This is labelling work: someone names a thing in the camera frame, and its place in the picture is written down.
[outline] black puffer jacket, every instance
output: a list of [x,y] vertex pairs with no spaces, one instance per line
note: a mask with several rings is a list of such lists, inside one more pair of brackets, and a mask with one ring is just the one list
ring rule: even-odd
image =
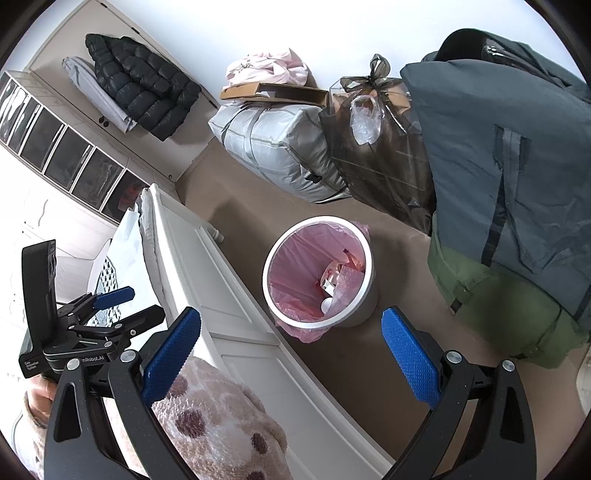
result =
[[142,127],[164,141],[183,123],[201,87],[133,38],[86,36],[102,89]]

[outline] floor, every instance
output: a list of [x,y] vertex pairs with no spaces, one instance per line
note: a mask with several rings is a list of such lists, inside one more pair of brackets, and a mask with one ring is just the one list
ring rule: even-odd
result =
[[[431,333],[444,350],[457,349],[470,362],[497,365],[502,360],[448,312],[427,268],[429,238],[396,219],[353,199],[309,204],[244,169],[215,139],[179,180],[177,191],[187,207],[224,234],[223,253],[264,309],[263,265],[289,227],[318,215],[369,225],[380,290],[373,315],[358,327],[333,328],[315,343],[284,336],[335,399],[392,457],[402,454],[428,408],[414,398],[382,339],[380,318],[385,308],[399,306],[417,329]],[[538,478],[552,469],[583,423],[575,380],[584,353],[585,348],[571,352],[555,370],[518,364],[534,420]],[[472,407],[466,409],[440,470],[453,464]]]

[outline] white wall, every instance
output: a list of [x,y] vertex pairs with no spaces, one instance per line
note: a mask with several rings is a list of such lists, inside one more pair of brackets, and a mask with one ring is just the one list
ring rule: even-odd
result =
[[[82,0],[57,0],[36,20],[6,67],[22,70],[59,22]],[[556,34],[524,0],[111,0],[166,48],[209,92],[225,84],[226,66],[252,52],[289,47],[318,86],[367,75],[374,53],[398,75],[437,50],[448,34],[475,27],[535,50],[580,75]]]

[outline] black plastic bag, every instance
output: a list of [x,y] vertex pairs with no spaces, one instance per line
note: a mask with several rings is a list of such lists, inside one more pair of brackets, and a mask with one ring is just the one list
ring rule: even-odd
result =
[[429,234],[435,190],[420,124],[388,61],[370,65],[368,77],[341,78],[320,113],[329,155],[355,199]]

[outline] blue gripper pad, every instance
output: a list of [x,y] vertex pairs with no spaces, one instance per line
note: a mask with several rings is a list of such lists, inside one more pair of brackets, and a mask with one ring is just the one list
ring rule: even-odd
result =
[[382,314],[382,335],[418,401],[432,410],[439,403],[439,373],[394,309]]
[[177,378],[201,334],[201,315],[187,307],[166,332],[168,338],[144,368],[142,399],[147,406],[162,400]]
[[121,305],[126,301],[133,300],[134,297],[135,292],[133,288],[123,287],[108,293],[97,295],[92,306],[97,310],[106,310],[115,307],[116,305]]

